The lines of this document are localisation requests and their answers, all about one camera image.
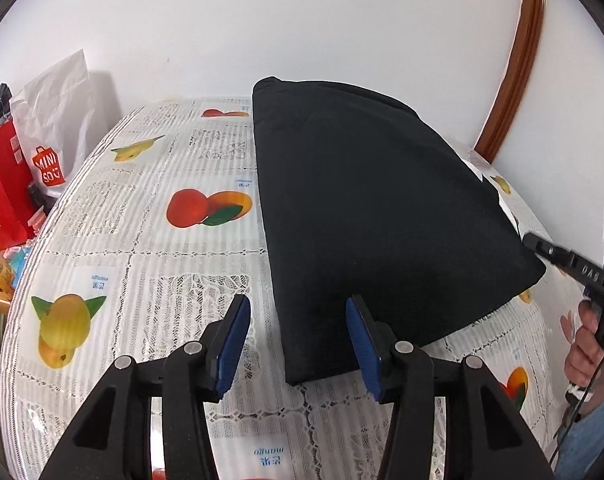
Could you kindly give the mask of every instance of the human hand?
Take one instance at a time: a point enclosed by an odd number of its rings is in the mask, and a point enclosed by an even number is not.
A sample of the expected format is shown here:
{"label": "human hand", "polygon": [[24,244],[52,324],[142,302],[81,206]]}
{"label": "human hand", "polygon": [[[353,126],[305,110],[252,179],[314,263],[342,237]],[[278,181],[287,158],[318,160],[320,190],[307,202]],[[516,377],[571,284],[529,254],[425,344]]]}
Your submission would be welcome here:
{"label": "human hand", "polygon": [[[578,313],[582,326],[575,333],[575,341],[564,361],[564,373],[573,384],[586,387],[604,358],[604,350],[595,340],[598,317],[591,309],[591,303],[582,301],[578,306]],[[595,384],[593,397],[585,403],[581,411],[583,414],[589,413],[604,400],[604,366],[600,369]]]}

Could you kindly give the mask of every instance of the metal screw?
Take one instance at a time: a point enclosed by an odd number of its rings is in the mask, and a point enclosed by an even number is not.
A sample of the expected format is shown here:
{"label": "metal screw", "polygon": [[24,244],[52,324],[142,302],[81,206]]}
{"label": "metal screw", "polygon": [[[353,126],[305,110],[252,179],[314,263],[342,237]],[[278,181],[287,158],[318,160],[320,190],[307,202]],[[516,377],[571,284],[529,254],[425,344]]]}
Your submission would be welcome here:
{"label": "metal screw", "polygon": [[123,370],[124,368],[130,367],[133,360],[128,355],[120,355],[117,359],[115,359],[115,368],[118,370]]}
{"label": "metal screw", "polygon": [[466,358],[466,365],[469,368],[474,368],[475,370],[482,368],[484,361],[482,361],[477,355],[469,355]]}
{"label": "metal screw", "polygon": [[408,341],[398,341],[395,343],[395,349],[400,352],[400,354],[410,354],[413,352],[413,345]]}
{"label": "metal screw", "polygon": [[199,354],[202,351],[202,344],[199,341],[191,341],[190,343],[186,343],[184,345],[184,352],[189,355]]}

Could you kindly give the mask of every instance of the white wall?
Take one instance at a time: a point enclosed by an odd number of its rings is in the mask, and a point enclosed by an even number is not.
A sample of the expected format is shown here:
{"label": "white wall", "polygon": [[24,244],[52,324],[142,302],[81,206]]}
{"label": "white wall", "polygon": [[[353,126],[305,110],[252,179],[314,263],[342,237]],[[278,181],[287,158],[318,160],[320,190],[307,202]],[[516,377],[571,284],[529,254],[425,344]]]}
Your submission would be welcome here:
{"label": "white wall", "polygon": [[604,256],[604,36],[578,0],[546,0],[531,79],[495,167],[548,233]]}
{"label": "white wall", "polygon": [[414,107],[472,145],[520,0],[18,0],[0,24],[17,90],[84,48],[109,124],[147,102],[251,93],[262,77],[329,79]]}

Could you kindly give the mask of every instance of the plastic tablecloth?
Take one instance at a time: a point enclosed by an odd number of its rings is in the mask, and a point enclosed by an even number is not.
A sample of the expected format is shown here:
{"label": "plastic tablecloth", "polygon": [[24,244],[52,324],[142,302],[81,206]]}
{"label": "plastic tablecloth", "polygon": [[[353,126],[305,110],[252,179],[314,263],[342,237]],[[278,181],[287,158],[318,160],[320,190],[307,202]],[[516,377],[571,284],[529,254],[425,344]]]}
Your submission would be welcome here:
{"label": "plastic tablecloth", "polygon": [[[140,108],[100,142],[56,204],[19,282],[2,346],[2,436],[17,480],[38,478],[116,357],[168,355],[220,319],[237,293],[251,299],[249,334],[232,389],[206,406],[221,480],[375,479],[391,409],[372,400],[360,373],[285,383],[252,114],[246,98]],[[495,169],[453,147],[495,184],[522,234],[548,236]],[[549,268],[531,290],[425,350],[456,361],[477,354],[506,386],[526,383],[521,414],[547,447],[566,387],[559,317],[573,320],[569,310],[580,298],[570,278]],[[66,332],[56,322],[61,305],[76,316]],[[434,410],[431,477],[442,479],[445,401],[436,399]],[[163,465],[161,431],[156,401],[154,467]]]}

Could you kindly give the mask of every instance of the red paper bag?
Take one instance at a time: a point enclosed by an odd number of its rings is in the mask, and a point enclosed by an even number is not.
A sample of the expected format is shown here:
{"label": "red paper bag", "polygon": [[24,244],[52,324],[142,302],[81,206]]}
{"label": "red paper bag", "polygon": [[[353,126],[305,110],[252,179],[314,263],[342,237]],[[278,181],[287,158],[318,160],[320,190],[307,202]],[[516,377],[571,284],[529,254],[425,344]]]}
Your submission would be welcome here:
{"label": "red paper bag", "polygon": [[13,123],[8,121],[0,127],[0,249],[34,236],[28,225],[36,212],[27,189],[32,181]]}

